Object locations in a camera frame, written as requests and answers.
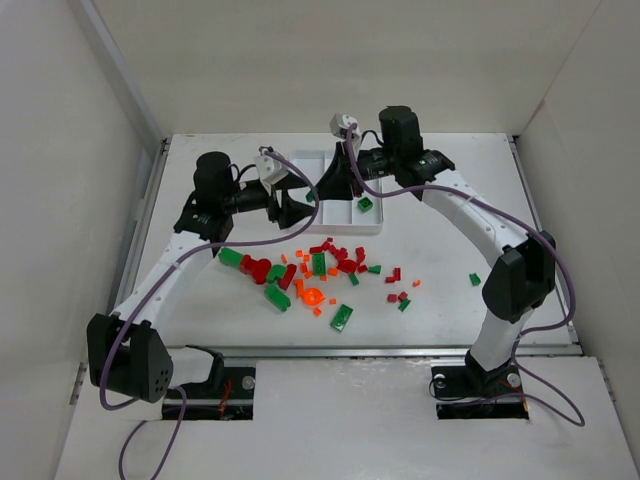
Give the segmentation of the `green 2x3 lego plate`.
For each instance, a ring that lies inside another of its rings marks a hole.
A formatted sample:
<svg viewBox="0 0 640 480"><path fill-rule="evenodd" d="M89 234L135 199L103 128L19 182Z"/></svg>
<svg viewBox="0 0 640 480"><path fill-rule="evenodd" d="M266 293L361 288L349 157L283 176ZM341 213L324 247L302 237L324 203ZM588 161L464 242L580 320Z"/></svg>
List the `green 2x3 lego plate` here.
<svg viewBox="0 0 640 480"><path fill-rule="evenodd" d="M315 276L325 276L327 274L327 265L325 253L314 253L312 255L312 268Z"/></svg>

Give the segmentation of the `orange round lego piece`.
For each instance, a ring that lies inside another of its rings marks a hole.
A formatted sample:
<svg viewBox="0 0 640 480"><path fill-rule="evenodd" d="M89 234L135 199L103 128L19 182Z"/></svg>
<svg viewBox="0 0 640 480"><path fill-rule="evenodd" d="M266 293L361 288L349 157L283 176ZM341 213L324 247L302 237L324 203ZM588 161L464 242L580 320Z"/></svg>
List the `orange round lego piece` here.
<svg viewBox="0 0 640 480"><path fill-rule="evenodd" d="M318 307L321 305L326 297L324 293L315 287L306 287L302 279L296 279L294 281L296 296L307 307Z"/></svg>

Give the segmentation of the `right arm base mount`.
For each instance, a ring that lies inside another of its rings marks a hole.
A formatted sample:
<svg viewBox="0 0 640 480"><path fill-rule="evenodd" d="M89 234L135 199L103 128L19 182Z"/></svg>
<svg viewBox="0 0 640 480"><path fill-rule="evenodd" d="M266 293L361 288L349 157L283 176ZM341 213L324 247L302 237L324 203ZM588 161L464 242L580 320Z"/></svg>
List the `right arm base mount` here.
<svg viewBox="0 0 640 480"><path fill-rule="evenodd" d="M433 366L431 374L429 392L439 420L529 419L522 380L513 365L485 378L466 365Z"/></svg>

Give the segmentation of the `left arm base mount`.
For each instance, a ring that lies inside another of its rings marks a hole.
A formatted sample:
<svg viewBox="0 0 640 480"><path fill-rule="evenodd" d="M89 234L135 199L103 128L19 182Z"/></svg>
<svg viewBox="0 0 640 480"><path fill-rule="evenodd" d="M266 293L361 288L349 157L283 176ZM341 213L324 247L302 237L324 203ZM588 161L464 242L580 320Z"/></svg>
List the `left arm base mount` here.
<svg viewBox="0 0 640 480"><path fill-rule="evenodd" d="M186 421L250 421L254 413L256 366L231 364L220 386L212 390L200 384L184 385Z"/></svg>

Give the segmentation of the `green arch lego brick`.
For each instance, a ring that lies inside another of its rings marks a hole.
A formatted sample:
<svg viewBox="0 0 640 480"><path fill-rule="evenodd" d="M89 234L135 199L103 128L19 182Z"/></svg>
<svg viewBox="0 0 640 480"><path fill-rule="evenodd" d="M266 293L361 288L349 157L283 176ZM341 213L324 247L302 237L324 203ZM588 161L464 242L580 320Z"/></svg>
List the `green arch lego brick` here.
<svg viewBox="0 0 640 480"><path fill-rule="evenodd" d="M267 300L280 312L286 312L291 307L290 298L274 284L269 284L264 294Z"/></svg>

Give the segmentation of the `dark red brick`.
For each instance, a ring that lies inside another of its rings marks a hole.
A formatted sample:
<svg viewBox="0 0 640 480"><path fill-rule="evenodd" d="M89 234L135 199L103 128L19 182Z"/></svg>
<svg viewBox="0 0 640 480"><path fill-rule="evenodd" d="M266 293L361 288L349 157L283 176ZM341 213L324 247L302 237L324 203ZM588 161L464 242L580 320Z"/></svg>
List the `dark red brick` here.
<svg viewBox="0 0 640 480"><path fill-rule="evenodd" d="M286 291L289 288L292 280L296 275L296 271L297 271L296 264L290 263L286 266L284 275L278 281L278 285L282 290Z"/></svg>

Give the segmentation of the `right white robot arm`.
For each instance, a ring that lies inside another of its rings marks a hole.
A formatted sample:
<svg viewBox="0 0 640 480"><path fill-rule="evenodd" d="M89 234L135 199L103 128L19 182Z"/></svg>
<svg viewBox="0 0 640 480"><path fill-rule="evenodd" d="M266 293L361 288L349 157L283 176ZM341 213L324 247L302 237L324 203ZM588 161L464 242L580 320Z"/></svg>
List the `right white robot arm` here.
<svg viewBox="0 0 640 480"><path fill-rule="evenodd" d="M506 373L528 318L555 288L555 241L489 205L447 156L425 148L409 107L387 107L379 122L381 144L363 150L356 120L332 118L330 130L339 141L317 193L320 200L352 200L370 190L369 181L391 176L401 193L440 213L482 254L491 271L482 288L486 315L479 336L464 367L440 377L453 398L485 396Z"/></svg>

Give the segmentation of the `aluminium rail front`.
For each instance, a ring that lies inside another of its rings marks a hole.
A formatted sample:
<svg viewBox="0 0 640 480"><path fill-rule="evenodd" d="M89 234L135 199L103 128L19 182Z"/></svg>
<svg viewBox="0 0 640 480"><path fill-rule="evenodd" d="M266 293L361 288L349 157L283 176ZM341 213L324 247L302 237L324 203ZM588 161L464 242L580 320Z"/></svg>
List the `aluminium rail front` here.
<svg viewBox="0 0 640 480"><path fill-rule="evenodd" d="M207 346L229 358L422 358L464 357L467 347L316 347L316 346ZM523 345L518 348L520 356L574 357L582 356L578 344L568 345Z"/></svg>

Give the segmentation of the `red round dome lego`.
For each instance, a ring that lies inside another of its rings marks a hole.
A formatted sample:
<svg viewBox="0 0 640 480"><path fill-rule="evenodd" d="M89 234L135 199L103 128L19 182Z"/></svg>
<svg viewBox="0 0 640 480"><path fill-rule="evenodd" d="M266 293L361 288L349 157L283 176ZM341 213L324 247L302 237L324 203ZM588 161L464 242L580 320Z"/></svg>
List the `red round dome lego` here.
<svg viewBox="0 0 640 480"><path fill-rule="evenodd" d="M345 258L339 261L337 268L346 274L353 274L357 270L358 264L354 260Z"/></svg>

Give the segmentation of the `green red long lego assembly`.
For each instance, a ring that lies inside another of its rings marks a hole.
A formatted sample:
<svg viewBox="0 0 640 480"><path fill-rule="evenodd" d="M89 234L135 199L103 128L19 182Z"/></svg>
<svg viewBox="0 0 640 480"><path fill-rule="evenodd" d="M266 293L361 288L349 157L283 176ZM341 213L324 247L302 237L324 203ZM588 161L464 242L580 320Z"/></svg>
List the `green red long lego assembly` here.
<svg viewBox="0 0 640 480"><path fill-rule="evenodd" d="M228 247L223 247L217 254L219 261L250 276L253 281L262 285L282 279L286 274L286 267L272 263L269 259L256 259L249 254L243 254Z"/></svg>

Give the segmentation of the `green square lego in tray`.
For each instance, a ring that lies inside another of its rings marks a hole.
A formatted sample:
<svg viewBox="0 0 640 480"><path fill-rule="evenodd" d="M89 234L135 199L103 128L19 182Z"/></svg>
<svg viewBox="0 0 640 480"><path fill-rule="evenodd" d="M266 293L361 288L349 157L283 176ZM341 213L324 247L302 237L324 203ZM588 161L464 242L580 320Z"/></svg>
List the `green square lego in tray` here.
<svg viewBox="0 0 640 480"><path fill-rule="evenodd" d="M373 208L374 204L368 197L362 197L357 202L358 210L361 213L369 212Z"/></svg>

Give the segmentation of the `small green slope lego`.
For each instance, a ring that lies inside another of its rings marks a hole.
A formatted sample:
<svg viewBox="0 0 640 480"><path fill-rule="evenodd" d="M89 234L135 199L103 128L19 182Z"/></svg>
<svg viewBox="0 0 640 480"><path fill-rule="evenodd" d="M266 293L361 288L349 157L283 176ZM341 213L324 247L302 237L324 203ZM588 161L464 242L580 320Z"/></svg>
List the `small green slope lego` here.
<svg viewBox="0 0 640 480"><path fill-rule="evenodd" d="M411 300L409 298L405 298L404 300L402 300L400 302L400 305L399 305L398 309L400 311L404 312L407 309L407 307L409 306L410 303L411 303Z"/></svg>

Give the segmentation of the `white three-compartment tray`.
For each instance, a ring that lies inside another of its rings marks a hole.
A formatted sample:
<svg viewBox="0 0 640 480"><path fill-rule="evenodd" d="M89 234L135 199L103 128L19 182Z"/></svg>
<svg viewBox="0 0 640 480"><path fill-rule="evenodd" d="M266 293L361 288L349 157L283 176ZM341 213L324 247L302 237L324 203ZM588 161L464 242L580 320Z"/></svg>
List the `white three-compartment tray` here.
<svg viewBox="0 0 640 480"><path fill-rule="evenodd" d="M333 158L332 150L292 150L289 160L296 165L314 184L329 167ZM373 206L362 211L359 198L349 202L343 200L323 201L314 223L306 230L309 234L376 235L382 231L384 216L382 201L370 195Z"/></svg>

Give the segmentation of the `green flat plate lego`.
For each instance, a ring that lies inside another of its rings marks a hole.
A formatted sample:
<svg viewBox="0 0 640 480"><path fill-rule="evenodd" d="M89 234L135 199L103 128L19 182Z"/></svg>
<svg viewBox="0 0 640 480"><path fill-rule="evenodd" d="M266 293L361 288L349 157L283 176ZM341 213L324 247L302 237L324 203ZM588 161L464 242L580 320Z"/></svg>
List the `green flat plate lego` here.
<svg viewBox="0 0 640 480"><path fill-rule="evenodd" d="M341 333L349 322L352 314L353 309L350 306L341 304L330 322L330 327L334 331Z"/></svg>

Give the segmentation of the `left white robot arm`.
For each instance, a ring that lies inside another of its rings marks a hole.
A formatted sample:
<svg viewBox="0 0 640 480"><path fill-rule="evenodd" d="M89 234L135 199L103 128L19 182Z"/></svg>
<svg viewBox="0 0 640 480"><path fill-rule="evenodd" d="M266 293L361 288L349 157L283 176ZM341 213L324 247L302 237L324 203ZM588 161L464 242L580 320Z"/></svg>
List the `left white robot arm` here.
<svg viewBox="0 0 640 480"><path fill-rule="evenodd" d="M173 227L157 263L131 295L108 315L97 314L86 330L89 375L100 403L109 411L110 392L126 402L155 403L171 390L197 385L218 389L224 376L220 353L201 346L169 349L161 338L175 307L213 259L230 246L233 217L264 210L285 230L307 230L319 203L293 200L292 189L311 187L302 170L270 148L254 163L258 177L241 183L229 156L214 151L201 155L193 175L194 189Z"/></svg>

